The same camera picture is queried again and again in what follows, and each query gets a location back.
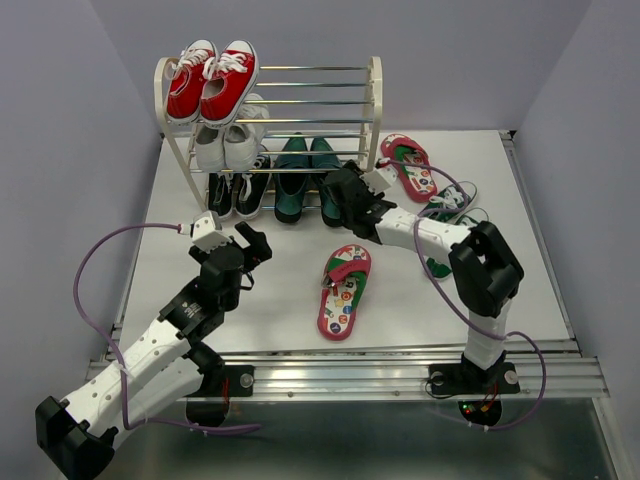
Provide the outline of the green loafer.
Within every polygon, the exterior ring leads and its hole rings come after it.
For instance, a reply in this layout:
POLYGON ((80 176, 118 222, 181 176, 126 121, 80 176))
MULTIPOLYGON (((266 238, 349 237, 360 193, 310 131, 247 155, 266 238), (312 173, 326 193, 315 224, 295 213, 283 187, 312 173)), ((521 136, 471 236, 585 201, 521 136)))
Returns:
POLYGON ((313 173, 311 178, 319 191, 322 220, 328 227, 342 227, 341 212, 323 186, 328 171, 339 169, 342 164, 338 156, 333 153, 331 145, 322 137, 315 137, 312 140, 311 151, 318 152, 318 155, 311 155, 309 159, 311 168, 318 170, 318 173, 313 173))
POLYGON ((274 213, 278 221, 286 224, 297 222, 302 215, 310 167, 306 140, 291 137, 284 145, 283 154, 276 158, 274 168, 281 170, 302 169, 303 173, 278 173, 275 175, 274 213))

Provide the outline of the pink sandal front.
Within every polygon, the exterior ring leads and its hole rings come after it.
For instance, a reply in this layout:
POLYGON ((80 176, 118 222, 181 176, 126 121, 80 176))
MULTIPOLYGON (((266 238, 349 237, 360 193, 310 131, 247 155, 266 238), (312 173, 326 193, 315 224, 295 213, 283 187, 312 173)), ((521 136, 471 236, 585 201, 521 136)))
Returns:
POLYGON ((325 339, 343 341, 351 335, 371 266, 370 253, 358 244, 342 246, 329 257, 316 322, 325 339))

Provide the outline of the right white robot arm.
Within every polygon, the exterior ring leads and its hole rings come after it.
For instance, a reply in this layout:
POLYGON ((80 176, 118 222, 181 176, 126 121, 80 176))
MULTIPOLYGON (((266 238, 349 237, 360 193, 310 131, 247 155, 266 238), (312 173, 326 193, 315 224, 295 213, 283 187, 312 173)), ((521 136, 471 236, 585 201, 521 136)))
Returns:
POLYGON ((482 390, 496 378, 507 313, 524 270, 494 224, 452 225, 385 200, 384 192, 396 179, 397 171, 389 165, 364 172, 349 161, 326 176, 321 191, 356 237, 413 251, 451 269, 459 300, 469 311, 460 316, 468 325, 460 378, 466 387, 482 390))

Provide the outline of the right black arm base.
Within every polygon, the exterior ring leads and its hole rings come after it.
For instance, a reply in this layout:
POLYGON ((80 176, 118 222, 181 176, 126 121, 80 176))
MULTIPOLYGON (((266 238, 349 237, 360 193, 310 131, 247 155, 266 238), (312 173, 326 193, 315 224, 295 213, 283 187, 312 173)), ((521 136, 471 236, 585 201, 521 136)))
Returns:
POLYGON ((488 369, 482 369, 461 355, 458 363, 437 363, 428 368, 426 384, 436 397, 498 394, 518 394, 519 377, 515 365, 505 360, 503 351, 488 369))

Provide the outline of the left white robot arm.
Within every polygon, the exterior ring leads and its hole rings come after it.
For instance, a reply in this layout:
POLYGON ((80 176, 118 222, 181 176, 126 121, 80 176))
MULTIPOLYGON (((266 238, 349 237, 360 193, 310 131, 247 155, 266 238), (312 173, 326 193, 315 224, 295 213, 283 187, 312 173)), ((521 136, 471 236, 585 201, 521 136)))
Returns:
POLYGON ((199 393, 213 393, 222 384, 224 362, 204 340, 237 308, 246 288, 242 280, 271 259, 271 247, 246 222, 235 226, 248 243, 239 245, 212 211, 169 228, 189 237, 199 274, 126 351, 112 348, 116 359, 102 372, 64 398, 49 396, 36 407, 37 444, 68 479, 96 478, 113 459, 118 435, 156 422, 149 410, 134 419, 129 402, 161 373, 185 375, 175 361, 192 363, 187 379, 199 393))

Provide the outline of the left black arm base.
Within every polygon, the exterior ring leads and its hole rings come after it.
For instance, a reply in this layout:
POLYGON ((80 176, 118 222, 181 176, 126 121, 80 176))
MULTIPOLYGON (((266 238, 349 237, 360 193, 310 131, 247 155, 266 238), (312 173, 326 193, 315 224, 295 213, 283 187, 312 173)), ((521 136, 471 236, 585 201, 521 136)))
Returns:
POLYGON ((255 367, 241 363, 231 365, 204 343, 193 346, 185 355, 196 365, 198 389, 191 398, 251 397, 255 382, 255 367))

